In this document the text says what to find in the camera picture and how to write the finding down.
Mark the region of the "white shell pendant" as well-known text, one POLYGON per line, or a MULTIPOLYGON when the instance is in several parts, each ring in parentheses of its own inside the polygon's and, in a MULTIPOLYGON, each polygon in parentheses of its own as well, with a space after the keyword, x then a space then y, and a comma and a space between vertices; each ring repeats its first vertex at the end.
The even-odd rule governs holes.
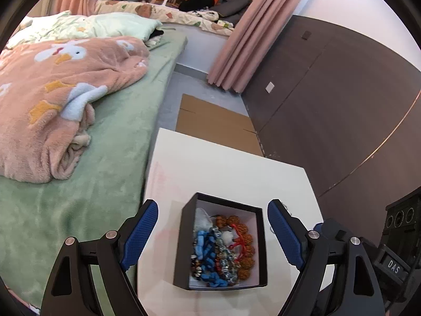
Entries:
POLYGON ((200 231, 208 232, 215 226, 215 222, 212 217, 207 214, 203 208, 196 208, 195 220, 193 224, 193 230, 195 233, 200 231))

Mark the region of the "black jewelry box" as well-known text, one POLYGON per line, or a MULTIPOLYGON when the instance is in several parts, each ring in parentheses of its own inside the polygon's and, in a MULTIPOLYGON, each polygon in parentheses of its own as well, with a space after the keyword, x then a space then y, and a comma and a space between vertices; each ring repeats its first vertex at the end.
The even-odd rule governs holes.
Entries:
POLYGON ((197 192, 182 209, 173 284, 184 290, 244 290, 268 284, 263 210, 197 192), (196 208, 215 222, 195 233, 196 208))

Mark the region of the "green bed sheet mattress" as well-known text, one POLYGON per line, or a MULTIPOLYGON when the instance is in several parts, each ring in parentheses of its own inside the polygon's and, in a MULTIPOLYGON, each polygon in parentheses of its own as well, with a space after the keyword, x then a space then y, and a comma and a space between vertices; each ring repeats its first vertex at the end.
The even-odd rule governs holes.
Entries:
POLYGON ((66 238, 95 240, 136 213, 158 110, 187 42, 166 29, 147 74, 94 103, 91 144, 69 179, 1 179, 1 278, 22 300, 41 305, 66 238))

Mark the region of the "white low table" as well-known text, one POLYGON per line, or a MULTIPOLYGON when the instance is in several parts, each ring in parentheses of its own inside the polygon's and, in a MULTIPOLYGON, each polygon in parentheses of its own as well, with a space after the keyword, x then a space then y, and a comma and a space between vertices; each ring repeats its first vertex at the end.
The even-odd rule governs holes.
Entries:
POLYGON ((181 211, 196 192, 266 208, 282 201, 306 228, 323 219, 304 169, 160 129, 145 197, 158 221, 138 262, 138 297, 149 315, 277 315, 298 271, 265 225, 268 284, 227 292, 188 291, 173 284, 181 211))

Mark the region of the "brown cardboard floor sheet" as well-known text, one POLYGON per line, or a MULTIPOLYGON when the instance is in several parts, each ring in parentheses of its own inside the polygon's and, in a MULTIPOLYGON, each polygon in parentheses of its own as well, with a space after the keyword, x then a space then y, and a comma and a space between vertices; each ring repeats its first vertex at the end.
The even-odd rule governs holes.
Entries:
POLYGON ((176 131, 246 153, 263 155, 249 117, 191 95, 182 96, 176 131))

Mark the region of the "dark brown wardrobe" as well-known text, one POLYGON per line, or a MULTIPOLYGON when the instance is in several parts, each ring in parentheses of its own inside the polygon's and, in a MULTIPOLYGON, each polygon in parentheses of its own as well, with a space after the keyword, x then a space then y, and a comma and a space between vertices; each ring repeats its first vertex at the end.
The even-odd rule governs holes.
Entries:
POLYGON ((242 98, 264 154, 304 168, 323 216, 357 235, 377 242, 420 186, 420 71, 361 33, 292 17, 242 98))

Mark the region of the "pink fleece blanket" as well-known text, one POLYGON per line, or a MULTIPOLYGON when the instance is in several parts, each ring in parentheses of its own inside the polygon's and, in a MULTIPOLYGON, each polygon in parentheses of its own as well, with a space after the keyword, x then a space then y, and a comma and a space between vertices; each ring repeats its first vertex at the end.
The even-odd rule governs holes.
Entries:
POLYGON ((69 178, 90 144, 92 106, 142 79, 149 51, 132 36, 21 44, 1 52, 1 175, 69 178))

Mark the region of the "pink curtain by wardrobe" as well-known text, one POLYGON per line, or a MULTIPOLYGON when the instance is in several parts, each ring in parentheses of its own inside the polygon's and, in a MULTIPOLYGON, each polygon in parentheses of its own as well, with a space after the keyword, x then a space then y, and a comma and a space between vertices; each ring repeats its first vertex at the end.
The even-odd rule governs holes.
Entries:
POLYGON ((211 85, 242 93, 301 0, 252 0, 208 73, 211 85))

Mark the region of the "floral window seat cushion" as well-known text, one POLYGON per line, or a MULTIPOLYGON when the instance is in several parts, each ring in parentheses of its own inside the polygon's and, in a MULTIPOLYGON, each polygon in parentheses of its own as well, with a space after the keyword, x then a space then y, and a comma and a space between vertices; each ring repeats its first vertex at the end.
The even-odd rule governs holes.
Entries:
POLYGON ((94 11, 95 14, 111 12, 132 13, 144 18, 159 20, 162 24, 195 26, 203 31, 224 36, 230 36, 234 31, 232 23, 220 20, 217 12, 209 10, 182 12, 174 8, 145 2, 98 0, 94 11))

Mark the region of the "light green floral quilt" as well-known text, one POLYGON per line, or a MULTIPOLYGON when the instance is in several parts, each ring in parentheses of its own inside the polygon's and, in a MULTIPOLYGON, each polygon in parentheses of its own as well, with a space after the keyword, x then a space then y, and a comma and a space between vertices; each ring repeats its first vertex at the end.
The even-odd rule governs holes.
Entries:
POLYGON ((96 37, 135 36, 146 41, 160 26, 162 23, 158 20, 123 12, 84 16, 65 11, 51 16, 27 16, 7 41, 6 48, 13 49, 25 43, 96 37))

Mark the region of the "white wall switch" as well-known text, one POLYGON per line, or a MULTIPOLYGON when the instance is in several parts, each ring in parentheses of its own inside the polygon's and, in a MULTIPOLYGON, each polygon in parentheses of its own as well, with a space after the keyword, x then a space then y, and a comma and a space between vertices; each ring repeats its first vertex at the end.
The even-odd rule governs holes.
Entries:
POLYGON ((270 93, 273 89, 274 89, 274 84, 272 82, 269 82, 265 88, 265 90, 267 91, 267 93, 270 93))

